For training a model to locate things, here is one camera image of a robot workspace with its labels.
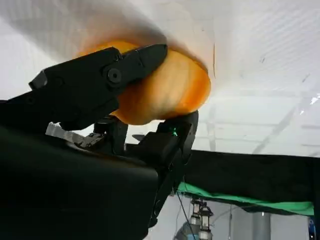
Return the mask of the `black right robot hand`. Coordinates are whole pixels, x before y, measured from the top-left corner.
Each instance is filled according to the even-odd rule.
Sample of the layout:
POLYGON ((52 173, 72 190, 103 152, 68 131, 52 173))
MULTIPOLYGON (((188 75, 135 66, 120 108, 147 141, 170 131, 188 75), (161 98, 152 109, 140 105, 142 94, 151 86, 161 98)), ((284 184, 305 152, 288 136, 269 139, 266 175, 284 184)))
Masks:
POLYGON ((142 240, 183 179, 197 111, 125 149, 118 96, 165 60, 166 44, 114 47, 43 69, 0 103, 3 240, 142 240))

